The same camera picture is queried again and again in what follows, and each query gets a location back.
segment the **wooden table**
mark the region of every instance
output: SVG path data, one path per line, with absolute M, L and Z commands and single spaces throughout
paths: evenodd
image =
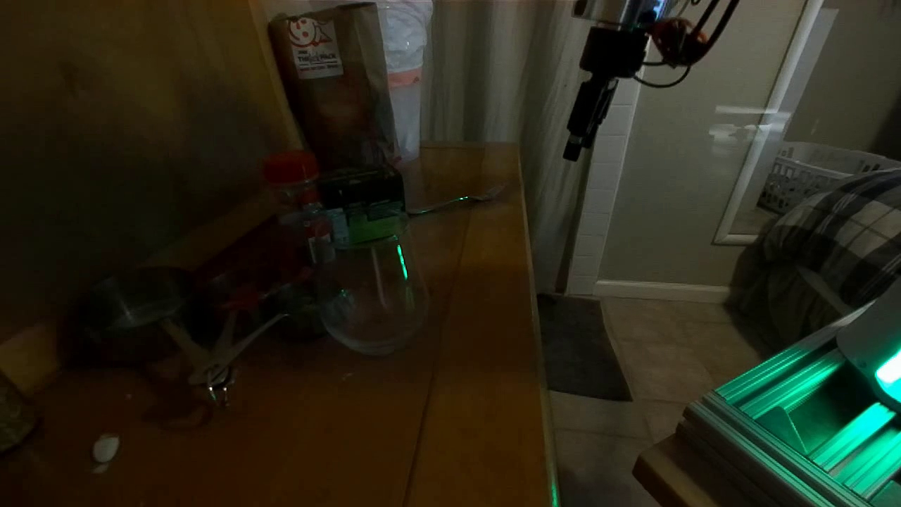
M 151 371 L 68 368 L 37 394 L 38 432 L 0 457 L 3 503 L 550 503 L 517 151 L 434 147 L 417 187 L 511 191 L 410 222 L 434 308 L 406 350 L 265 339 L 209 419 Z M 91 458 L 98 433 L 120 437 L 107 468 Z

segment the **wall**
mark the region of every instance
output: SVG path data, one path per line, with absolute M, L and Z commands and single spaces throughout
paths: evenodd
M 0 65 L 0 340 L 296 144 L 245 0 L 3 3 Z
M 789 141 L 901 158 L 901 6 L 831 0 L 840 20 L 800 101 Z
M 800 12 L 801 0 L 741 3 L 683 84 L 641 91 L 599 278 L 728 281 L 741 251 L 713 246 L 714 225 Z

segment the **container lid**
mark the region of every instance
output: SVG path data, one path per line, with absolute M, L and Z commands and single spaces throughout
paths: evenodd
M 300 151 L 279 151 L 269 154 L 261 164 L 261 177 L 274 187 L 285 182 L 298 182 L 298 179 L 314 179 L 319 177 L 319 164 L 314 154 L 300 148 Z

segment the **rug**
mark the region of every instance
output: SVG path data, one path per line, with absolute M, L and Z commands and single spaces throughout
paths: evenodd
M 596 301 L 538 296 L 547 388 L 630 401 Z

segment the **small white object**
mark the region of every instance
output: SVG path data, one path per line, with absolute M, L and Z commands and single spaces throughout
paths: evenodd
M 116 454 L 119 454 L 119 433 L 102 433 L 93 441 L 93 461 L 107 465 L 116 458 Z

